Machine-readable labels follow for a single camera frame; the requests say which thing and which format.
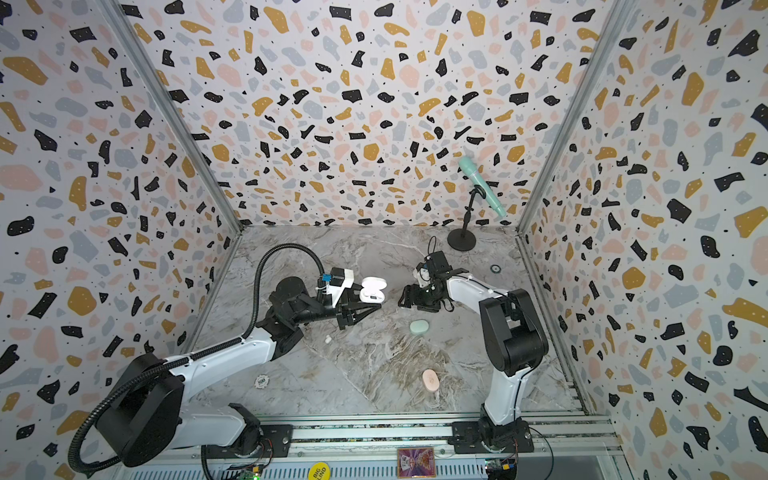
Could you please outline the white earbud case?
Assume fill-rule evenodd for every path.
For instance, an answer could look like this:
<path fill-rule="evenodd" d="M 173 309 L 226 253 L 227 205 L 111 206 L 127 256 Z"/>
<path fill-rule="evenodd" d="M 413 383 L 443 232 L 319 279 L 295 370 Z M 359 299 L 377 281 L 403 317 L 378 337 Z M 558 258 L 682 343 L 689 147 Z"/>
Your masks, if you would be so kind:
<path fill-rule="evenodd" d="M 380 277 L 365 277 L 361 282 L 359 298 L 364 303 L 381 304 L 385 300 L 387 282 Z"/>

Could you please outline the mint green earbud case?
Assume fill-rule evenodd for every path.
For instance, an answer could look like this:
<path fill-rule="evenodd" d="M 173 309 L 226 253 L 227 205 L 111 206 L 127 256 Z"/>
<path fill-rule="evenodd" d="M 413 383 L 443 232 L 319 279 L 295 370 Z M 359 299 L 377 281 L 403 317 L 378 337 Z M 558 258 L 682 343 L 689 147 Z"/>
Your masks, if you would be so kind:
<path fill-rule="evenodd" d="M 412 321 L 409 324 L 409 330 L 413 335 L 423 335 L 429 330 L 429 328 L 429 322 L 423 319 Z"/>

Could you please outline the pink earbud case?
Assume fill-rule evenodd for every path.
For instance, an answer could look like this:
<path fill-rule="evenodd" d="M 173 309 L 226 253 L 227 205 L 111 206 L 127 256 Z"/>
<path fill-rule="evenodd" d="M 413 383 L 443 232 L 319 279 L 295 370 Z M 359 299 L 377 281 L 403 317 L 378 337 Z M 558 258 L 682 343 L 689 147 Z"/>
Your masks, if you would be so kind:
<path fill-rule="evenodd" d="M 425 388 L 430 392 L 436 392 L 440 388 L 440 380 L 436 372 L 432 369 L 425 369 L 423 371 L 422 381 Z"/>

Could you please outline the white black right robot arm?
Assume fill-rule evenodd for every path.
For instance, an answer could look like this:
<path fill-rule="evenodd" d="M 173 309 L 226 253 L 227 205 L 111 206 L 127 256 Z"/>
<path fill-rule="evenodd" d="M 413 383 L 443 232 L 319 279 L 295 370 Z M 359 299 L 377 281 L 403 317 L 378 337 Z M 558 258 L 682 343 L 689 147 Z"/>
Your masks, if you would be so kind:
<path fill-rule="evenodd" d="M 491 387 L 470 435 L 459 437 L 499 449 L 525 434 L 521 402 L 531 374 L 549 351 L 549 342 L 530 294 L 490 286 L 463 268 L 449 265 L 441 251 L 429 254 L 414 270 L 415 284 L 406 286 L 401 308 L 438 313 L 461 305 L 479 316 L 483 345 L 494 368 Z"/>

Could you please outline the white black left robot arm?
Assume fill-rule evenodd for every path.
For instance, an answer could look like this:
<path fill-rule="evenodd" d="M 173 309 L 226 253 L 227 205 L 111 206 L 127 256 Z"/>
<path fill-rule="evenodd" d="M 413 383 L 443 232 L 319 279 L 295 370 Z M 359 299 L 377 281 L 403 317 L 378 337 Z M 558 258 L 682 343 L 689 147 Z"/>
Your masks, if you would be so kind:
<path fill-rule="evenodd" d="M 378 277 L 355 282 L 335 268 L 309 293 L 295 276 L 270 294 L 265 317 L 246 337 L 236 337 L 186 357 L 167 360 L 145 354 L 131 363 L 95 426 L 127 467 L 143 465 L 170 449 L 219 447 L 247 458 L 268 444 L 261 421 L 242 404 L 192 410 L 189 400 L 206 388 L 250 367 L 289 353 L 302 339 L 302 326 L 334 319 L 340 328 L 380 309 L 387 283 Z"/>

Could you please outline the black microphone stand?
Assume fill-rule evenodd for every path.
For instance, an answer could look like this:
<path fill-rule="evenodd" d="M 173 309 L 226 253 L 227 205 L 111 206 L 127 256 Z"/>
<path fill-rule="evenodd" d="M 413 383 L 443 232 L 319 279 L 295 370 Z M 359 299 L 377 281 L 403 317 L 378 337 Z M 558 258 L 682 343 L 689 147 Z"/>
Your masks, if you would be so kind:
<path fill-rule="evenodd" d="M 468 204 L 465 207 L 462 226 L 448 234 L 448 245 L 456 251 L 467 252 L 473 250 L 476 246 L 477 240 L 475 235 L 469 230 L 469 224 L 473 213 L 474 201 L 477 196 L 485 199 L 486 192 L 481 186 L 474 185 L 470 191 Z"/>

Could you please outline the mint green toy microphone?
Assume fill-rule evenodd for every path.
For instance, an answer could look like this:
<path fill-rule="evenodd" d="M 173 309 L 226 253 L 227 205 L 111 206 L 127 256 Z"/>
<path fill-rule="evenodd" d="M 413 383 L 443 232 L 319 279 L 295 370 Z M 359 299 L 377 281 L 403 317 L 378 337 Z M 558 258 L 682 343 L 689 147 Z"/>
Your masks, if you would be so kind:
<path fill-rule="evenodd" d="M 499 219 L 503 219 L 507 216 L 506 209 L 502 206 L 500 200 L 496 194 L 492 191 L 488 183 L 482 178 L 479 167 L 468 156 L 462 156 L 458 161 L 459 169 L 466 176 L 474 186 L 477 186 L 484 193 L 489 207 L 493 210 Z"/>

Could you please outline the pink square sticker card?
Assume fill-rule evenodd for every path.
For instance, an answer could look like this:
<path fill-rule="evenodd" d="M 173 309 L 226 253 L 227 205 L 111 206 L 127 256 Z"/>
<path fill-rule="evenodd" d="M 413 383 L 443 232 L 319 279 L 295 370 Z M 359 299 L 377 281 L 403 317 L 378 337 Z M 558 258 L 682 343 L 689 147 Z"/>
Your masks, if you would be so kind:
<path fill-rule="evenodd" d="M 400 448 L 397 451 L 398 479 L 435 478 L 436 457 L 433 447 Z"/>

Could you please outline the yellow round sticker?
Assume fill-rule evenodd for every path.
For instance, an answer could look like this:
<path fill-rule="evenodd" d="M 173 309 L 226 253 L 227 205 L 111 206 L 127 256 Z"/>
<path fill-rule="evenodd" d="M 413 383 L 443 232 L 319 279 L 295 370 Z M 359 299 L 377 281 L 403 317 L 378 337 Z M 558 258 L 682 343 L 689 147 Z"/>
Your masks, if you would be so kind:
<path fill-rule="evenodd" d="M 308 480 L 330 480 L 331 468 L 325 462 L 318 462 L 314 464 L 308 471 Z"/>

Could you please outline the right aluminium corner post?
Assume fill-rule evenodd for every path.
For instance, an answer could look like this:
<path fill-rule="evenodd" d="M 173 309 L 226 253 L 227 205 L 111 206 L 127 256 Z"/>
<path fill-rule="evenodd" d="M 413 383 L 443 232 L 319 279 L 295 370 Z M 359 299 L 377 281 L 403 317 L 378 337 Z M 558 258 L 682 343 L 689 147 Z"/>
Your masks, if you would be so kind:
<path fill-rule="evenodd" d="M 556 169 L 560 156 L 564 153 L 568 140 L 575 127 L 580 123 L 582 114 L 587 109 L 590 95 L 598 83 L 601 72 L 605 68 L 610 53 L 619 35 L 627 22 L 628 17 L 635 9 L 637 2 L 631 0 L 615 1 L 611 6 L 606 23 L 603 26 L 599 39 L 596 42 L 594 52 L 590 58 L 583 78 L 576 89 L 568 110 L 561 122 L 561 127 L 552 144 L 552 148 L 537 177 L 530 198 L 525 206 L 520 221 L 516 227 L 519 235 L 524 235 L 526 229 L 532 224 L 539 204 L 544 197 L 548 178 Z"/>

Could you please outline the aluminium corner post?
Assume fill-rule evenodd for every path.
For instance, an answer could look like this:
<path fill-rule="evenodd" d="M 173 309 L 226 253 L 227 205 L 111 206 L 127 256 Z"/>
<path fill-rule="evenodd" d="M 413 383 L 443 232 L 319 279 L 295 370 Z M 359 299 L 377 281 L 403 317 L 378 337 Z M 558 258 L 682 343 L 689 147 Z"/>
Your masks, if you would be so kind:
<path fill-rule="evenodd" d="M 211 194 L 217 210 L 223 217 L 225 223 L 233 228 L 237 236 L 240 236 L 243 230 L 242 224 L 235 217 L 234 210 L 204 160 L 192 134 L 189 132 L 179 111 L 175 107 L 174 101 L 171 99 L 170 94 L 161 82 L 151 59 L 141 46 L 140 39 L 135 34 L 130 22 L 124 15 L 121 3 L 119 1 L 96 1 L 96 5 L 104 16 L 107 24 L 114 31 L 126 56 L 131 60 L 137 73 L 143 79 L 151 97 L 165 117 L 174 136 L 188 154 L 193 167 L 201 176 L 202 183 Z"/>
<path fill-rule="evenodd" d="M 539 204 L 544 197 L 548 178 L 556 169 L 560 156 L 564 153 L 568 140 L 575 127 L 580 123 L 582 114 L 587 109 L 590 95 L 598 83 L 601 72 L 605 68 L 610 53 L 619 35 L 627 22 L 628 17 L 635 9 L 637 2 L 631 0 L 615 1 L 611 6 L 606 23 L 603 26 L 599 39 L 596 42 L 594 52 L 590 58 L 583 78 L 576 89 L 568 110 L 561 122 L 561 127 L 552 144 L 552 148 L 537 177 L 530 198 L 525 206 L 520 221 L 516 227 L 519 235 L 524 235 L 526 229 L 532 224 Z"/>

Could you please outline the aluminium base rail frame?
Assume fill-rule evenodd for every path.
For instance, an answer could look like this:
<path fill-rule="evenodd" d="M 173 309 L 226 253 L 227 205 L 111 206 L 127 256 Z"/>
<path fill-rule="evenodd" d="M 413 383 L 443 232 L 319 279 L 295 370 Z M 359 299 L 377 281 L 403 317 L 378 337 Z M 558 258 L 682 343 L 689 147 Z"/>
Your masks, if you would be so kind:
<path fill-rule="evenodd" d="M 469 424 L 468 414 L 372 414 L 357 416 L 270 417 L 268 425 L 287 427 L 277 456 L 259 460 L 259 479 L 307 479 L 318 462 L 331 479 L 398 479 L 400 448 L 433 447 L 434 479 L 485 479 L 502 462 L 518 479 L 630 479 L 632 473 L 604 416 L 527 413 L 530 428 L 517 445 L 463 447 L 453 427 Z"/>

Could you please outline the left aluminium corner post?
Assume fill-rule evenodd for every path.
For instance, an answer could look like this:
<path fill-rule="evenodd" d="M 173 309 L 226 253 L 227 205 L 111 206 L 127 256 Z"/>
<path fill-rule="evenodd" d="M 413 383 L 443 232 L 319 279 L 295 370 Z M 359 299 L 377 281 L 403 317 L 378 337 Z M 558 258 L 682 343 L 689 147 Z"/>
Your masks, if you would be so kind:
<path fill-rule="evenodd" d="M 189 132 L 179 111 L 175 107 L 174 101 L 171 99 L 170 94 L 161 82 L 151 59 L 141 46 L 140 39 L 135 34 L 130 22 L 124 15 L 121 3 L 119 1 L 96 1 L 96 5 L 104 16 L 107 24 L 114 31 L 126 56 L 131 60 L 137 73 L 143 79 L 151 97 L 165 117 L 174 136 L 188 154 L 193 167 L 201 176 L 202 183 L 211 194 L 217 210 L 223 217 L 225 223 L 233 228 L 237 236 L 240 236 L 243 230 L 242 224 L 235 217 L 234 210 L 204 160 L 192 134 Z"/>

